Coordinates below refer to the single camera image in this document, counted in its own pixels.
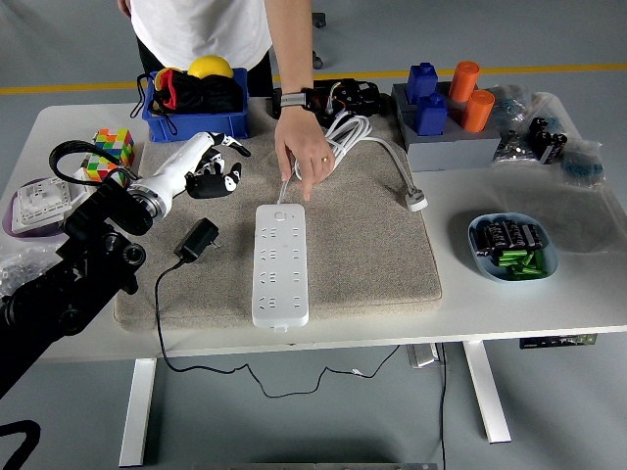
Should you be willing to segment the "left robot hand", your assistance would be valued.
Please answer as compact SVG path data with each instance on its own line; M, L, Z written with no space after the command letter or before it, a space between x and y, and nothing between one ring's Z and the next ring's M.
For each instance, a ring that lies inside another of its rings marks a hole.
M251 153L231 136L223 133L198 132L168 157L152 176L133 182L128 192L132 195L156 197L170 203L174 195L185 189L185 175L195 170L205 152L217 145L234 148L244 157L251 156Z

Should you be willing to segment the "person's left hand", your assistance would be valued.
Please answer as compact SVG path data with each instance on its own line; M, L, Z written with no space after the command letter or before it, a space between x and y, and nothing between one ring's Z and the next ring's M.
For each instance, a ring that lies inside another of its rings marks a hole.
M335 165L334 154L315 115L302 107L283 108L274 136L281 180L290 178L295 159L302 176L303 198L308 201L315 185L324 181Z

